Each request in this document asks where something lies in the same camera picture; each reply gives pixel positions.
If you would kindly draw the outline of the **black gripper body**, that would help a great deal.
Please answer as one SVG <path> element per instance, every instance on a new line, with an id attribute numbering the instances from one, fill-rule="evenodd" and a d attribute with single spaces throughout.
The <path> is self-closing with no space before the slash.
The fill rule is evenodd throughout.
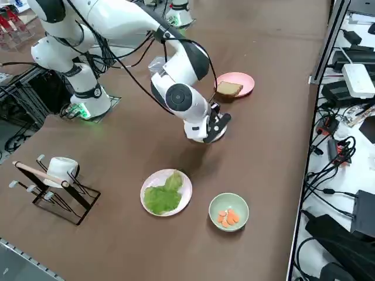
<path id="1" fill-rule="evenodd" d="M 213 114 L 210 117 L 207 129 L 207 137 L 203 139 L 204 143 L 212 143 L 220 139 L 226 131 L 228 123 L 231 121 L 231 115 L 225 114 Z"/>

